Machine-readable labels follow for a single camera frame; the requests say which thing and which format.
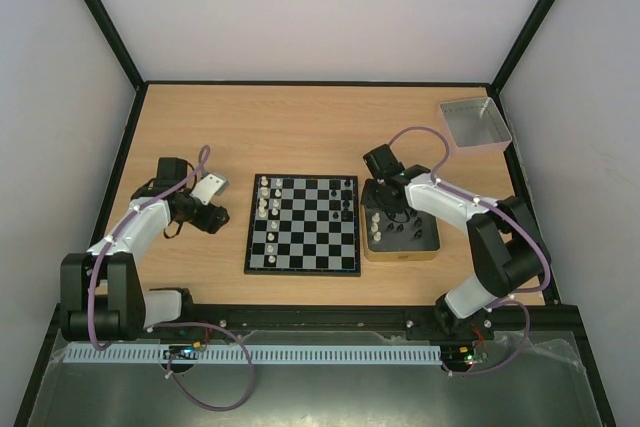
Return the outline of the metal tin tray with pieces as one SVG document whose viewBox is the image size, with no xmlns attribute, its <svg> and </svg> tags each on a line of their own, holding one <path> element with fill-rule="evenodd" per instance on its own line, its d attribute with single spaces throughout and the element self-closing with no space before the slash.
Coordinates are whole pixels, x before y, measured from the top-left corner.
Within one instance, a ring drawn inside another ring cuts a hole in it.
<svg viewBox="0 0 640 427">
<path fill-rule="evenodd" d="M 371 222 L 374 213 L 380 215 L 377 224 Z M 428 261 L 440 251 L 437 221 L 430 214 L 415 211 L 386 214 L 361 205 L 360 215 L 364 255 L 371 262 Z M 398 224 L 404 224 L 403 232 L 396 231 Z M 418 229 L 423 230 L 423 236 L 414 239 Z M 376 231 L 381 232 L 378 242 L 373 239 Z"/>
</svg>

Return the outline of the black white chess board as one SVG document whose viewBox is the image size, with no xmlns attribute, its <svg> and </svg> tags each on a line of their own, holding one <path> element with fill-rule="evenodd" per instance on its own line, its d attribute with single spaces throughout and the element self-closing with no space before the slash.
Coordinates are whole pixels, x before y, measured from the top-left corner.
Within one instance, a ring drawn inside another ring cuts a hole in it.
<svg viewBox="0 0 640 427">
<path fill-rule="evenodd" d="M 262 187 L 266 176 L 270 185 Z M 330 180 L 340 188 L 330 188 Z M 332 219 L 334 212 L 341 219 Z M 255 275 L 361 275 L 358 178 L 352 175 L 255 176 L 244 272 Z M 266 258 L 276 257 L 268 267 Z"/>
</svg>

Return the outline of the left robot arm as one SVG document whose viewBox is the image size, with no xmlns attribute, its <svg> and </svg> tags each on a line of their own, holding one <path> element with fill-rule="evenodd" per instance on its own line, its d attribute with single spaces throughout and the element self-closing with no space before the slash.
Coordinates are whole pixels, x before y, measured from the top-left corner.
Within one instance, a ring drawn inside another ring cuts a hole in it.
<svg viewBox="0 0 640 427">
<path fill-rule="evenodd" d="M 189 224 L 207 234 L 229 221 L 214 204 L 227 187 L 202 164 L 162 157 L 154 178 L 131 196 L 123 218 L 82 253 L 70 253 L 60 268 L 60 328 L 67 341 L 89 341 L 98 350 L 133 341 L 146 329 L 180 319 L 191 301 L 185 288 L 144 291 L 138 264 L 171 224 Z"/>
</svg>

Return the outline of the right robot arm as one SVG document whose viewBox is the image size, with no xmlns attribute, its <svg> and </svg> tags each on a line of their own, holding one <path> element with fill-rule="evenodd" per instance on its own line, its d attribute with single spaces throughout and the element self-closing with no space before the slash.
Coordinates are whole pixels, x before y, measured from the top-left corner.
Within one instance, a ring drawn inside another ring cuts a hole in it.
<svg viewBox="0 0 640 427">
<path fill-rule="evenodd" d="M 550 281 L 550 255 L 536 221 L 521 199 L 483 197 L 461 189 L 420 165 L 405 167 L 383 144 L 363 156 L 371 178 L 363 204 L 388 213 L 412 209 L 457 228 L 467 236 L 473 274 L 435 304 L 438 331 L 460 337 L 471 318 L 507 301 L 531 279 Z"/>
</svg>

